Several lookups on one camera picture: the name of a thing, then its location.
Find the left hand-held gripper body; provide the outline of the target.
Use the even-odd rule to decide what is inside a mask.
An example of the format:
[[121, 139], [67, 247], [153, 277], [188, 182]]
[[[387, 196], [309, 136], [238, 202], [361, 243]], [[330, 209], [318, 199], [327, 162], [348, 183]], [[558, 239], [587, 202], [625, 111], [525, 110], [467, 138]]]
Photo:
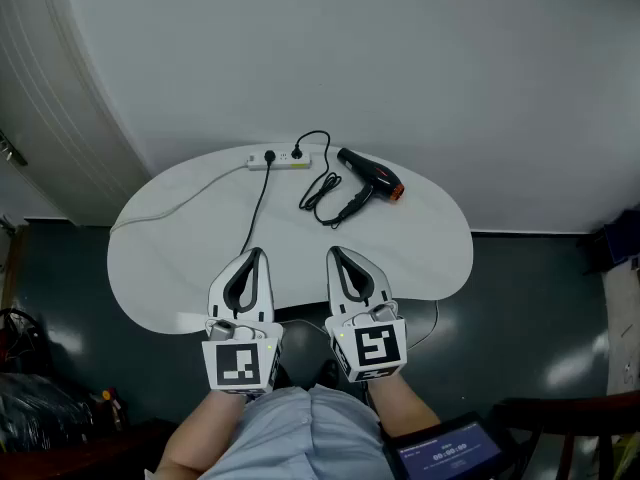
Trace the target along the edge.
[[273, 391], [284, 328], [278, 323], [209, 319], [202, 343], [210, 388], [246, 396]]

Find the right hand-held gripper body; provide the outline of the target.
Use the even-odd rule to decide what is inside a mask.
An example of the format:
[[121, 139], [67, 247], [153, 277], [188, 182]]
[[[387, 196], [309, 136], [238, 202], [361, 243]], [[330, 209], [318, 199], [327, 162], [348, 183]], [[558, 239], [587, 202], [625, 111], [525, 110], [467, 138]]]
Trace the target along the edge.
[[350, 383], [398, 374], [407, 364], [407, 330], [396, 301], [325, 321], [330, 347]]

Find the white power strip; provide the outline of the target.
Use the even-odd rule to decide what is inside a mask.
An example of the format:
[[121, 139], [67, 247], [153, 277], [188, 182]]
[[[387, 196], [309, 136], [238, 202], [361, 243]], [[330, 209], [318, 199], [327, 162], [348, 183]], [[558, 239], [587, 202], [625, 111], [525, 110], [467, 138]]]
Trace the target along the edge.
[[265, 171], [268, 167], [272, 170], [308, 169], [312, 165], [309, 154], [303, 153], [300, 158], [294, 158], [290, 152], [275, 151], [275, 158], [267, 165], [264, 152], [252, 153], [246, 161], [246, 167], [251, 171]]

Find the person's left forearm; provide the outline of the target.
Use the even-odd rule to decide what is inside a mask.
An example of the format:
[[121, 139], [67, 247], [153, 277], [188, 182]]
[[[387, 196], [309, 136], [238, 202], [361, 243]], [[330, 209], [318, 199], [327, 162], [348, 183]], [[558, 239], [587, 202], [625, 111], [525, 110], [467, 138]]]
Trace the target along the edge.
[[197, 480], [228, 450], [246, 396], [211, 391], [169, 438], [154, 480]]

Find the person's right forearm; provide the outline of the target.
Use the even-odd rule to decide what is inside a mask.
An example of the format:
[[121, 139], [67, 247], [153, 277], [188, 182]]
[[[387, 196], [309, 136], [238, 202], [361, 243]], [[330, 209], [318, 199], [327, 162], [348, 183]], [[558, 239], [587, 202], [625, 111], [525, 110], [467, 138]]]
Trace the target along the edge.
[[384, 431], [392, 438], [440, 424], [435, 412], [400, 375], [367, 382], [370, 397]]

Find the black hair dryer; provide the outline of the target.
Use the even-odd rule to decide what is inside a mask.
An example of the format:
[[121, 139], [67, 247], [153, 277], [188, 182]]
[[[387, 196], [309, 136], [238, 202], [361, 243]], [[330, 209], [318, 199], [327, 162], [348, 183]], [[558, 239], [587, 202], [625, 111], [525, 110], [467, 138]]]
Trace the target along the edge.
[[360, 211], [373, 196], [397, 201], [403, 195], [404, 185], [390, 168], [347, 148], [337, 153], [337, 159], [363, 182], [361, 191], [338, 214], [339, 222]]

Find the black table base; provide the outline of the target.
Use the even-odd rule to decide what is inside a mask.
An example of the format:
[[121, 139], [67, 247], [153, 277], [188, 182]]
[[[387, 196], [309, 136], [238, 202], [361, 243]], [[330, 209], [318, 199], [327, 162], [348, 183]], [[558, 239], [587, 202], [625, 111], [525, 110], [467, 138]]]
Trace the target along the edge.
[[275, 311], [275, 320], [284, 329], [281, 364], [294, 385], [312, 387], [325, 362], [335, 359], [324, 326], [330, 315], [327, 302]]

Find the person's light blue shirt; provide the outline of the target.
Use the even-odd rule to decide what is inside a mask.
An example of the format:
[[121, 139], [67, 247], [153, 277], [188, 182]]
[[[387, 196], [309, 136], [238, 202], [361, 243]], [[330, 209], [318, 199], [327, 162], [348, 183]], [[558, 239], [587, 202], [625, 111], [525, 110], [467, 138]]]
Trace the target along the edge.
[[198, 480], [394, 480], [379, 418], [342, 391], [283, 388], [245, 406], [228, 450]]

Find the black tablet with blue screen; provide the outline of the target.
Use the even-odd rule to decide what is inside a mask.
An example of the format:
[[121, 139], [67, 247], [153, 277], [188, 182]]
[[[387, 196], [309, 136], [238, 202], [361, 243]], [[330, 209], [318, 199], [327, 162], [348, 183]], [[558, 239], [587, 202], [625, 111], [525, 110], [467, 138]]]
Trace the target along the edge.
[[384, 437], [396, 480], [493, 480], [507, 447], [475, 412], [399, 437]]

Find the dark brown wooden furniture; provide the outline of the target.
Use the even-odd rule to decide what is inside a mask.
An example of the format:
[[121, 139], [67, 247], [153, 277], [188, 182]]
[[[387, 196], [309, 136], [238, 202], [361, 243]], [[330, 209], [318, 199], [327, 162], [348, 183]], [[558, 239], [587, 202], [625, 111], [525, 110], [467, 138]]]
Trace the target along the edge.
[[0, 455], [0, 480], [145, 480], [177, 425], [150, 420], [86, 444]]

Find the brown wooden chair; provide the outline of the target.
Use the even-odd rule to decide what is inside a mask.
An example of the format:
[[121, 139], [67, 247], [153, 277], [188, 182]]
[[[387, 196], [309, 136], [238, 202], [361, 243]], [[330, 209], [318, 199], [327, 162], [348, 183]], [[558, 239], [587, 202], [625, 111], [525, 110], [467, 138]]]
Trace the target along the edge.
[[640, 390], [580, 399], [509, 398], [493, 406], [491, 417], [507, 429], [531, 433], [516, 446], [509, 480], [522, 480], [543, 434], [564, 438], [555, 480], [569, 480], [578, 437], [598, 439], [598, 480], [614, 480], [612, 437], [640, 432]]

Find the black plastic bag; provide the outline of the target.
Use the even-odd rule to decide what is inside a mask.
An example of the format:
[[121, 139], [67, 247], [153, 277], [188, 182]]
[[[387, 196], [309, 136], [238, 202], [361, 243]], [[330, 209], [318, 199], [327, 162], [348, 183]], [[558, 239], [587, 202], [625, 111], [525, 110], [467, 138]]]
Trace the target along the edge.
[[0, 453], [83, 444], [93, 430], [84, 393], [49, 377], [0, 373]]

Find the dark blue box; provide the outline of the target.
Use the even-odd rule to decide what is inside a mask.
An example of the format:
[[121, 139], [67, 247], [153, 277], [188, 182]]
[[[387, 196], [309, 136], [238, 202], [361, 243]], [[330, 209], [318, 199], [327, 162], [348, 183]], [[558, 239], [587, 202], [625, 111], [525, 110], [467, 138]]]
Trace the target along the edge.
[[582, 237], [587, 273], [607, 272], [640, 254], [640, 210], [625, 210], [609, 224]]

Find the white door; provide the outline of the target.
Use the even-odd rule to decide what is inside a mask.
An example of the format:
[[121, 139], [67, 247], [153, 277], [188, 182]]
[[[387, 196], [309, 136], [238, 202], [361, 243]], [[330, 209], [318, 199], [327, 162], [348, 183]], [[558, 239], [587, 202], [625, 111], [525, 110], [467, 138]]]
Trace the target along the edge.
[[0, 0], [0, 129], [27, 160], [5, 162], [54, 214], [111, 226], [149, 173], [112, 115], [70, 0]]

